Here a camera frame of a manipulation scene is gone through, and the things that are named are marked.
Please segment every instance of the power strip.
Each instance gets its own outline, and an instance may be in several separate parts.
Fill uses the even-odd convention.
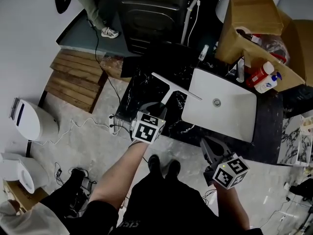
[[[115,131],[115,126],[114,126],[114,115],[111,114],[109,115],[109,129],[110,129],[110,133],[114,134]]]

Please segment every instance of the white toilet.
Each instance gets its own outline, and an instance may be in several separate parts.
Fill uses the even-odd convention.
[[[17,99],[12,120],[17,130],[28,140],[48,141],[57,137],[57,121],[42,108],[22,99]]]
[[[0,153],[0,177],[6,181],[19,180],[31,194],[49,183],[47,172],[36,160],[15,153]]]

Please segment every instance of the red bottle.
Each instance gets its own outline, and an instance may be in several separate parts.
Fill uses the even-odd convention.
[[[258,82],[262,81],[268,75],[274,72],[274,66],[270,62],[266,62],[254,74],[246,80],[248,87],[252,88]]]

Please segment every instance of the black marble countertop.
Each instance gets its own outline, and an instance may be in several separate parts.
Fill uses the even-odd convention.
[[[151,75],[156,72],[170,81],[189,89],[193,69],[197,65],[199,53],[178,45],[162,45],[152,49],[140,58],[136,64],[132,80],[117,109],[116,116],[131,122],[141,105],[148,102],[159,102],[169,86]],[[230,81],[234,77],[227,76],[227,65],[215,58],[206,57],[201,69],[219,75]],[[166,125],[162,135],[199,146],[201,137],[212,136],[224,141],[229,149],[239,156],[267,164],[277,164],[282,135],[283,100],[274,90],[257,95],[257,111],[252,143],[231,138],[229,136],[194,126],[181,120],[186,97],[175,92],[166,104],[168,110]]]

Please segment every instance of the white cloth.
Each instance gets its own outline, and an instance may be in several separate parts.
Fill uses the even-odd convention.
[[[0,205],[0,226],[8,235],[69,235],[54,212],[41,203],[16,215],[11,203],[3,202]]]

